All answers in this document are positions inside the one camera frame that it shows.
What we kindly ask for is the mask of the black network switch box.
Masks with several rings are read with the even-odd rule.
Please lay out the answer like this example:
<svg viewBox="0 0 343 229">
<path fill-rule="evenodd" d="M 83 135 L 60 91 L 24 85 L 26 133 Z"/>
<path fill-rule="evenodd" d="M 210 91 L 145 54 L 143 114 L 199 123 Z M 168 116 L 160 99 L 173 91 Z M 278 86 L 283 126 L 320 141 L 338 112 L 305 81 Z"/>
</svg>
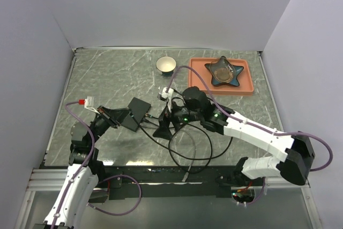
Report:
<svg viewBox="0 0 343 229">
<path fill-rule="evenodd" d="M 145 114 L 150 110 L 151 104 L 144 100 L 133 97 L 128 104 L 128 107 L 131 109 L 133 117 L 137 122 L 140 123 L 145 117 Z M 130 115 L 124 119 L 122 126 L 133 132 L 136 132 L 139 128 L 138 124 Z"/>
</svg>

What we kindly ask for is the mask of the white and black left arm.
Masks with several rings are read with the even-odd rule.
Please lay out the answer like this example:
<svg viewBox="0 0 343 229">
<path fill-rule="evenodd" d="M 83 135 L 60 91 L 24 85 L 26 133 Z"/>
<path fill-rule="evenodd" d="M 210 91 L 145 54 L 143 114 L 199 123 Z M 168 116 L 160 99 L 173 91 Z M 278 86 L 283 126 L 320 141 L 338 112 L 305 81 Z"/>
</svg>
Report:
<svg viewBox="0 0 343 229">
<path fill-rule="evenodd" d="M 127 116 L 132 114 L 129 108 L 109 109 L 99 106 L 94 109 L 94 120 L 87 125 L 74 114 L 69 106 L 67 112 L 78 122 L 71 130 L 71 150 L 67 174 L 58 197 L 40 224 L 33 228 L 78 228 L 86 204 L 95 187 L 101 187 L 106 181 L 105 167 L 97 160 L 99 150 L 95 142 L 109 129 L 118 128 Z"/>
</svg>

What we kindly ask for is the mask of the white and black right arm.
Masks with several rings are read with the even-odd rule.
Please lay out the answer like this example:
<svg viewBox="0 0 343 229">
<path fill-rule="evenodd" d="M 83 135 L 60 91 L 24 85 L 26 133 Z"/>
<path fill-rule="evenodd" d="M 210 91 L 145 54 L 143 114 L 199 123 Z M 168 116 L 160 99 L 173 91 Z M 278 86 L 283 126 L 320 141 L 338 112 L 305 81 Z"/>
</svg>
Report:
<svg viewBox="0 0 343 229">
<path fill-rule="evenodd" d="M 245 186 L 255 179 L 281 177 L 298 185 L 305 185 L 315 153 L 306 135 L 284 135 L 254 122 L 240 113 L 210 102 L 198 87 L 189 87 L 182 93 L 184 104 L 173 99 L 173 89 L 163 88 L 158 99 L 166 102 L 159 116 L 159 126 L 153 136 L 172 139 L 169 126 L 180 130 L 182 124 L 198 121 L 208 131 L 238 138 L 267 153 L 268 157 L 241 158 L 228 176 L 221 178 L 230 186 Z"/>
</svg>

